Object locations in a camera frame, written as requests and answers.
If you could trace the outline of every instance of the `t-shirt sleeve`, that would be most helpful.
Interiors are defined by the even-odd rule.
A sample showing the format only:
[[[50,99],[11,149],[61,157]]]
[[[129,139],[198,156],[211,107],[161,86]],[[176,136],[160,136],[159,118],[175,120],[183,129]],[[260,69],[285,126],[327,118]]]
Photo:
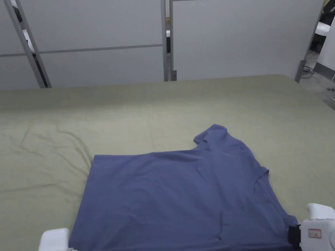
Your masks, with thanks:
[[[251,150],[240,140],[227,132],[227,128],[214,124],[194,138],[197,148],[202,150],[220,151],[230,154],[250,154]]]
[[[219,141],[220,138],[224,137],[227,133],[227,128],[214,124],[206,131],[200,133],[198,136],[194,138],[194,142],[199,145],[201,142],[212,142]]]

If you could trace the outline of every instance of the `gray baseboard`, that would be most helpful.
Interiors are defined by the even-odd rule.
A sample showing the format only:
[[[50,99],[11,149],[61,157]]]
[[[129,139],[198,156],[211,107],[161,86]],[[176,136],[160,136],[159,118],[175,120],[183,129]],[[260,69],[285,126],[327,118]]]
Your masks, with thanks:
[[[327,66],[324,66],[322,64],[316,63],[314,67],[314,71],[319,73],[320,75],[332,80],[332,78],[335,75],[335,71],[328,68]]]

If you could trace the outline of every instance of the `mattress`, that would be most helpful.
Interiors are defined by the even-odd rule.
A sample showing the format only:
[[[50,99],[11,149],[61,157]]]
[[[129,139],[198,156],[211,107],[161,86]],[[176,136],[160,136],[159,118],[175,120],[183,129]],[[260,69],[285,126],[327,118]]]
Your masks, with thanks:
[[[220,124],[270,170],[301,222],[335,207],[335,113],[279,75],[0,92],[0,249],[38,249],[73,227],[96,154],[188,150]]]

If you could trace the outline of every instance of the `warning label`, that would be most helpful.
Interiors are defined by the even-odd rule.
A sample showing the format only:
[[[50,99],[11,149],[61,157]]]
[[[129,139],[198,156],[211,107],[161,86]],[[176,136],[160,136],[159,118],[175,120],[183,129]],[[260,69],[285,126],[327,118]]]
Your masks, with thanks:
[[[308,229],[308,237],[321,239],[321,229]]]

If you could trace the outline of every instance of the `cable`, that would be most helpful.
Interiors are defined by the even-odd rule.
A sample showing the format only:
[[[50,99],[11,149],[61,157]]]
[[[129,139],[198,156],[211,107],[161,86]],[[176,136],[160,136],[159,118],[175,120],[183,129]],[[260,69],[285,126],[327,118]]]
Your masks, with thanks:
[[[308,77],[301,77],[301,78],[311,78],[314,75],[314,68],[309,67],[309,66],[305,66],[304,70],[303,70],[303,74],[305,73],[310,73],[310,76]]]

